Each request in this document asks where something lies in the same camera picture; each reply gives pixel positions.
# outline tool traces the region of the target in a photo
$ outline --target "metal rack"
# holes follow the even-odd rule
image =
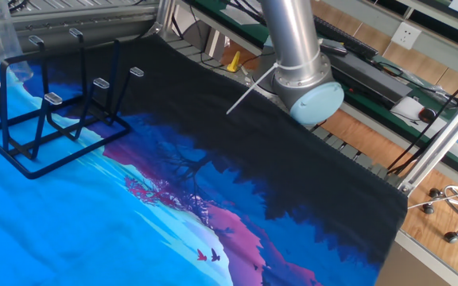
[[[114,99],[114,85],[118,76],[118,58],[119,58],[119,41],[113,42],[113,56],[111,60],[111,75],[109,81],[98,78],[93,80],[91,86],[87,87],[87,74],[86,74],[86,45],[83,42],[83,34],[78,29],[70,29],[70,34],[77,38],[78,46],[72,51],[47,51],[45,49],[44,41],[37,37],[29,37],[29,41],[37,45],[40,49],[39,52],[27,54],[24,56],[16,56],[3,60],[0,65],[0,131],[2,132],[2,144],[0,144],[0,154],[2,154],[19,172],[21,172],[28,179],[36,179],[44,174],[57,169],[68,162],[71,162],[109,142],[112,142],[125,134],[130,132],[130,126],[120,117],[117,113],[121,106],[122,99],[126,93],[129,82],[132,78],[140,78],[144,73],[139,68],[131,68],[126,73],[125,82],[121,90],[120,96],[117,98],[115,108],[113,106]],[[49,76],[47,61],[58,56],[78,53],[80,56],[80,70],[81,70],[81,83],[82,95],[76,96],[73,99],[65,100],[49,90]],[[41,102],[39,110],[29,112],[17,116],[16,118],[8,118],[8,87],[7,87],[7,72],[11,64],[17,64],[28,60],[39,60],[41,62],[42,70],[42,84],[44,90],[44,97]],[[104,104],[97,102],[93,98],[95,90],[105,91],[107,93],[106,102]],[[62,127],[52,118],[52,112],[59,111],[69,106],[81,105],[82,113],[80,119],[76,124],[71,126]],[[37,130],[34,139],[25,144],[17,142],[10,135],[10,127],[17,124],[27,122],[34,118],[38,118]],[[56,131],[43,136],[45,121],[52,126]],[[89,146],[86,146],[79,151],[72,153],[60,160],[51,164],[45,165],[37,171],[28,170],[18,159],[17,156],[23,155],[24,160],[36,160],[40,147],[50,141],[56,140],[60,137],[66,137],[71,141],[77,141],[80,138],[84,127],[102,122],[106,126],[112,126],[114,122],[118,123],[122,130],[105,137]]]

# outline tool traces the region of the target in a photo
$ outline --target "table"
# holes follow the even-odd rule
[[[179,2],[179,4],[188,7],[184,2]],[[196,0],[192,5],[196,16],[200,20],[205,21],[214,29],[218,29],[221,33],[230,37],[250,52],[256,55],[259,54],[259,49],[263,46],[269,35],[267,28],[262,25],[240,25],[220,12],[224,7],[225,5],[223,3],[213,0]],[[375,59],[389,62],[381,56],[377,56]],[[418,97],[421,104],[434,110],[441,108],[438,102],[429,98],[419,88],[415,86],[411,87],[413,88],[411,96]],[[349,113],[375,131],[378,131],[381,135],[402,148],[407,148],[410,142],[420,134],[413,127],[408,126],[403,120],[389,112],[388,109],[365,95],[347,91],[344,101],[345,103],[341,107],[343,111]],[[450,119],[454,113],[454,111],[448,112],[446,119]],[[422,146],[427,140],[428,138],[424,136],[418,143],[418,146]],[[442,163],[438,164],[436,169],[458,182],[458,158],[451,153],[445,156]]]

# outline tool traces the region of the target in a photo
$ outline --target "blue fabric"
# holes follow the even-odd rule
[[[10,116],[40,102],[22,87],[13,87],[10,98]],[[26,131],[15,129],[12,135],[29,139]],[[96,139],[83,131],[85,142]],[[79,148],[67,143],[60,139],[47,145],[40,159],[59,156],[51,150]],[[132,170],[103,158],[102,152],[38,180],[27,180],[0,156],[0,286],[217,284],[190,263],[169,267],[170,261],[187,261],[142,217],[165,230],[182,222],[171,218],[164,226],[172,215],[158,218],[161,207],[135,199],[125,185],[126,177],[134,177]],[[151,275],[160,269],[168,275]]]

